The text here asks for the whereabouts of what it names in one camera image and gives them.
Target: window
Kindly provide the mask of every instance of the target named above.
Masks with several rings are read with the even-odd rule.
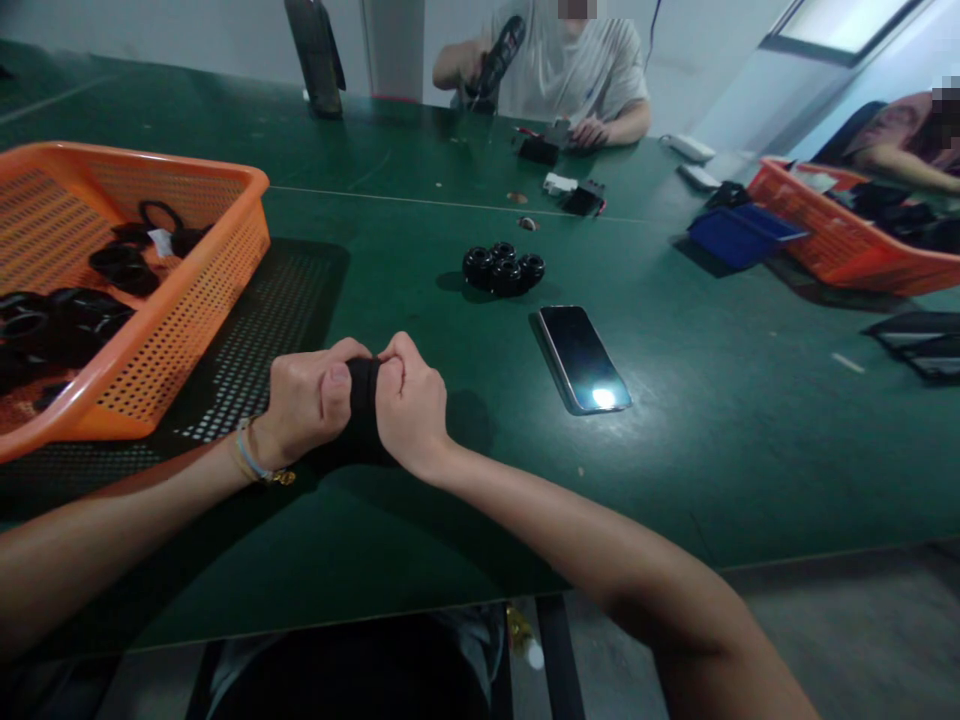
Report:
[[[854,66],[922,0],[794,0],[760,47]]]

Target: phone screen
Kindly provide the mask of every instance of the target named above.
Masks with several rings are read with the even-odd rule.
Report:
[[[582,307],[541,308],[540,324],[567,390],[580,409],[606,412],[633,404]]]

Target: office chair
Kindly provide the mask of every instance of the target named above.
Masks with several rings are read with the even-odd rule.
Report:
[[[888,103],[877,100],[869,102],[857,110],[810,162],[817,165],[832,165],[834,167],[849,165],[849,163],[844,162],[844,152],[850,147],[850,143],[853,142],[854,138],[860,134],[860,131],[863,130],[887,104]]]

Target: white paper label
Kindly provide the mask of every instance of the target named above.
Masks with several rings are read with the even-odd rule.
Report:
[[[170,245],[172,235],[170,235],[169,232],[163,228],[157,228],[156,230],[148,232],[147,235],[153,240],[159,257],[173,257],[173,247]]]

